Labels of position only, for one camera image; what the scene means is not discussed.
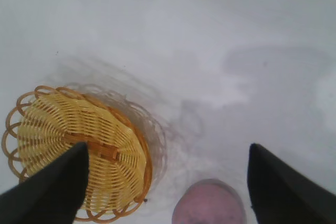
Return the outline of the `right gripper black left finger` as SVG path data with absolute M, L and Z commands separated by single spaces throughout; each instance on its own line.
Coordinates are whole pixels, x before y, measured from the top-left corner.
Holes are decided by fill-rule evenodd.
M 78 143 L 1 194 L 1 223 L 73 223 L 85 198 L 88 176 L 88 148 Z

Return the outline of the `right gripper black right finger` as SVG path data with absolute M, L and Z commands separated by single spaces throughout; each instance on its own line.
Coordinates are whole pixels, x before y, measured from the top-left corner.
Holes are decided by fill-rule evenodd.
M 260 144 L 249 148 L 247 186 L 258 223 L 335 223 L 335 195 Z

